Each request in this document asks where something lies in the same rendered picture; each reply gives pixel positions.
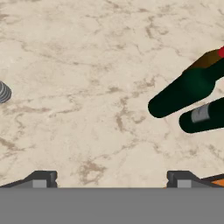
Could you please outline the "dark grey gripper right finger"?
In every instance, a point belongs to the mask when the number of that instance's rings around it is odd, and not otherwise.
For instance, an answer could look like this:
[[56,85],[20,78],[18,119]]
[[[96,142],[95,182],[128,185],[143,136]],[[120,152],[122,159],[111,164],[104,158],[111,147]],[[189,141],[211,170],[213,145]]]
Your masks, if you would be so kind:
[[205,181],[203,178],[198,178],[190,171],[168,171],[167,188],[206,188],[206,187],[220,187]]

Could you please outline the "grey ribbed bottle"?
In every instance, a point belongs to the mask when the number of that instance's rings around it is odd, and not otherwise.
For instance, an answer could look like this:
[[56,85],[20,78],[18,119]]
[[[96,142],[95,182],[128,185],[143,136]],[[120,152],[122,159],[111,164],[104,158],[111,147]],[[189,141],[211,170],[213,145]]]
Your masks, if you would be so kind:
[[5,103],[11,98],[11,89],[0,81],[0,103]]

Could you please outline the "dark green bottle grey label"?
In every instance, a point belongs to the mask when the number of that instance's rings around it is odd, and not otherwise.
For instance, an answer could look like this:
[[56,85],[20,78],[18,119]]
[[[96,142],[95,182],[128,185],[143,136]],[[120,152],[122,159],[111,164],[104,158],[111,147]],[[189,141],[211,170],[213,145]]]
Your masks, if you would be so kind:
[[190,134],[224,128],[224,97],[185,112],[178,122]]

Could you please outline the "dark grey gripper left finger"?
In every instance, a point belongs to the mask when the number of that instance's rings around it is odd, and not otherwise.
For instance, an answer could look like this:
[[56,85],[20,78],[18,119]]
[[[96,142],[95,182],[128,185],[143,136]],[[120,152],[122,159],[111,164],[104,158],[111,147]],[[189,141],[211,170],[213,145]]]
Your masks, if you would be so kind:
[[1,185],[1,188],[57,188],[56,171],[34,171],[24,179]]

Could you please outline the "dark green bottle brown label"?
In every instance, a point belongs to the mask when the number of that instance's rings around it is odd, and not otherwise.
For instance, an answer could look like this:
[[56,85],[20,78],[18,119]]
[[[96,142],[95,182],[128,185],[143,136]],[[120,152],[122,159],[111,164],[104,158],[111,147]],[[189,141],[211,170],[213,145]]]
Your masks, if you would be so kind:
[[204,53],[148,103],[150,114],[166,117],[208,97],[224,76],[224,46]]

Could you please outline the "orange object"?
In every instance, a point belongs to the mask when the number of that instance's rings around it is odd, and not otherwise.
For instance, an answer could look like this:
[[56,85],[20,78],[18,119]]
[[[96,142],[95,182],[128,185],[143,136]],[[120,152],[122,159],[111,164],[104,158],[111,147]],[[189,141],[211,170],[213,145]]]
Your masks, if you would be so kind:
[[208,181],[212,184],[215,184],[217,186],[224,187],[224,173],[219,175],[214,175],[211,177],[204,178],[205,181]]

